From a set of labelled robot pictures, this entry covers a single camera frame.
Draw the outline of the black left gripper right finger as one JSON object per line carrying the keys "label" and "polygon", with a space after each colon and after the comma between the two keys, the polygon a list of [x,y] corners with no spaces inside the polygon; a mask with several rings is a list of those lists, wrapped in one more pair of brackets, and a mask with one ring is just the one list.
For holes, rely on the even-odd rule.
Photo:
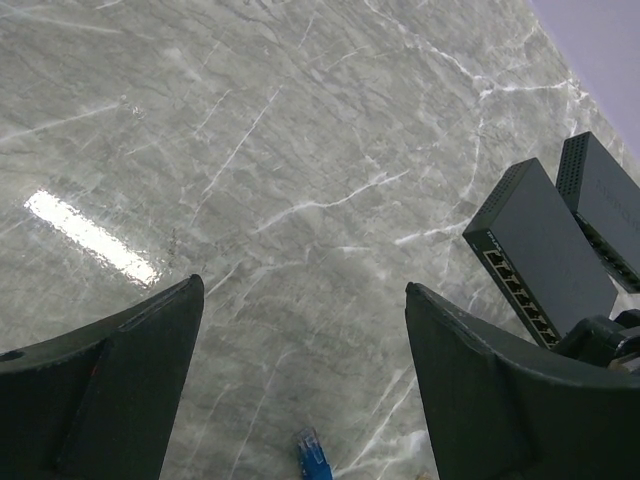
{"label": "black left gripper right finger", "polygon": [[419,283],[405,320],[443,479],[635,479],[639,372],[564,357]]}

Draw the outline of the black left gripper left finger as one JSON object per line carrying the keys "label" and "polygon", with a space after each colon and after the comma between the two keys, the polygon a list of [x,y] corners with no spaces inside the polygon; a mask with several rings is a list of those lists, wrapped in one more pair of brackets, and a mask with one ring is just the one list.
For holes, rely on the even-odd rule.
{"label": "black left gripper left finger", "polygon": [[194,352],[204,284],[1,355],[4,479],[157,479]]}

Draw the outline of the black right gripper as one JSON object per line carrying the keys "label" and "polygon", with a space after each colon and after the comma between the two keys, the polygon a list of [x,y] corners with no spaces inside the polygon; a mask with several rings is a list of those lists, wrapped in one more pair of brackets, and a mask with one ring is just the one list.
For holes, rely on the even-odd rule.
{"label": "black right gripper", "polygon": [[603,316],[581,320],[554,352],[593,366],[638,373],[639,310],[623,311],[614,320]]}

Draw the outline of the black TP-Link network switch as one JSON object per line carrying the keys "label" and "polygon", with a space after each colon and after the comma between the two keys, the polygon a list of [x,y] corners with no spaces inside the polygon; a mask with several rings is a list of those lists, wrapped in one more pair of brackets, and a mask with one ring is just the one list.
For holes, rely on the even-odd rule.
{"label": "black TP-Link network switch", "polygon": [[610,315],[618,291],[538,159],[505,171],[463,237],[539,345]]}

